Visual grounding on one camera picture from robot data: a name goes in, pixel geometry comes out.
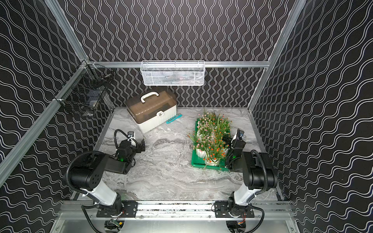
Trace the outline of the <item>orange flower potted plant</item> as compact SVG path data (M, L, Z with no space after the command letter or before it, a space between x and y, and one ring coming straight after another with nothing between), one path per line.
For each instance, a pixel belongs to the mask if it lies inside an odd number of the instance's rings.
M219 134L215 139L215 155L225 158L227 156L228 150L231 147L232 137L231 134Z

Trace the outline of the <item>green grass potted plant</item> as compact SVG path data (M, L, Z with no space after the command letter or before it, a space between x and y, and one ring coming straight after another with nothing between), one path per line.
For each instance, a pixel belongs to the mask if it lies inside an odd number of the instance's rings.
M224 114L218 114L215 122L215 130L221 135L229 135L231 133L231 121Z

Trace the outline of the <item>red flower potted plant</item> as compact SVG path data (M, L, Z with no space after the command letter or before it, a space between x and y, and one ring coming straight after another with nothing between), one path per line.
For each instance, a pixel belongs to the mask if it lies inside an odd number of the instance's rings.
M215 139L214 140L206 140L205 149L207 152L207 158L204 159L206 166L212 167L219 167L220 161L223 159L222 157L216 156L214 149L215 149Z

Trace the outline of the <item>pink red flower plant pot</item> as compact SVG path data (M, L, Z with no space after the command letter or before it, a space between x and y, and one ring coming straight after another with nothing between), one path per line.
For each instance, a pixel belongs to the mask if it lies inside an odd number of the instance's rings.
M205 149L206 139L200 132L188 134L188 137L193 143L193 149L195 150L197 156L202 159L207 158L207 152Z

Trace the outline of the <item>pink flower potted plant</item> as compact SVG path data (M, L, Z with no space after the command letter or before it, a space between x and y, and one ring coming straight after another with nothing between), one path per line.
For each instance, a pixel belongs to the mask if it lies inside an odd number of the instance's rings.
M199 118L198 127L199 128L211 127L214 124L215 118L216 118L216 115L213 112L204 110L201 117Z

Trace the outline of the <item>green plastic storage tray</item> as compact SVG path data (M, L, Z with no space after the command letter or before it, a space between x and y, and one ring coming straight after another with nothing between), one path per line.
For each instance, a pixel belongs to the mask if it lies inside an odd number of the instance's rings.
M216 139L216 136L219 135L219 133L216 132L215 130L215 122L216 122L216 118L214 120L214 124L213 124L213 127L214 127L214 132L213 132L213 136L212 137L208 137L206 138L206 140L214 140ZM199 121L199 118L196 119L196 123L195 123L195 132L197 132L197 126L198 126L198 121ZM205 162L202 158L199 158L195 152L195 150L193 149L193 152L192 152L192 159L191 159L191 164L194 168L201 168L201 169L207 169L207 170L220 170L220 171L228 171L228 168L225 167L225 160L226 160L226 157L223 158L221 161L220 161L220 166L219 167L212 167L212 166L206 166L205 165Z

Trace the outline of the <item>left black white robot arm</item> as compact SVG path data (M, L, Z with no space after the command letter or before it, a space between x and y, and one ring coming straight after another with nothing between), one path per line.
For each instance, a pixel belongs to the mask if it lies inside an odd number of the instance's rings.
M115 154L86 151L73 158L66 170L68 187L92 199L98 216L119 217L126 211L121 195L102 181L104 172L128 174L136 164L135 156L146 149L144 139L138 142L134 132L126 134L120 129L114 131L114 143Z

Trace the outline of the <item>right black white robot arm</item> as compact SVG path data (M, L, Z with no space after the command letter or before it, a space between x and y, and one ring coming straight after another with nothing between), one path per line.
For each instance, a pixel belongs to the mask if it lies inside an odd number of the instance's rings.
M244 151L244 131L238 129L233 138L227 138L228 151L224 167L243 175L243 184L228 199L228 213L243 217L250 212L251 201L258 195L277 186L277 176L266 162L267 153L257 150Z

